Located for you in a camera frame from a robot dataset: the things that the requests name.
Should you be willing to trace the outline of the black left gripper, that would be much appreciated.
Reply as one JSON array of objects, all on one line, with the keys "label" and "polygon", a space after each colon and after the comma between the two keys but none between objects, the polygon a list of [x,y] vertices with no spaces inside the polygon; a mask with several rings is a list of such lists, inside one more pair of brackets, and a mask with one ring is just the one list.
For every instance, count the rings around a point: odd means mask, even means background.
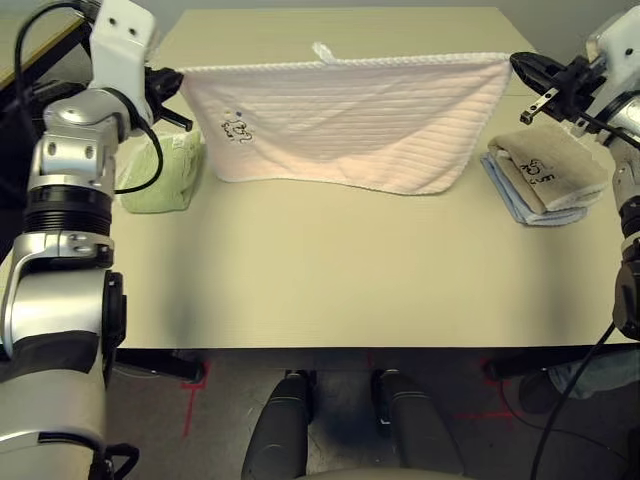
[{"label": "black left gripper", "polygon": [[184,75],[168,67],[158,70],[146,67],[144,74],[145,99],[151,109],[153,121],[163,120],[183,130],[191,130],[191,119],[164,106],[167,100],[179,92]]}]

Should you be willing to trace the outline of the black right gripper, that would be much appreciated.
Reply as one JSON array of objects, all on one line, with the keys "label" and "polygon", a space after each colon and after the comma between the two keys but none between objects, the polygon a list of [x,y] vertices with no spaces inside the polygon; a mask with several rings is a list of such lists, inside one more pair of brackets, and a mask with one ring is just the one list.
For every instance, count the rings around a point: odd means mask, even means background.
[{"label": "black right gripper", "polygon": [[521,123],[530,125],[536,115],[544,113],[557,122],[584,127],[588,133],[608,129],[596,114],[587,113],[595,92],[606,81],[604,55],[594,60],[578,55],[564,65],[539,53],[515,52],[510,62],[522,83],[540,95],[520,114]]}]

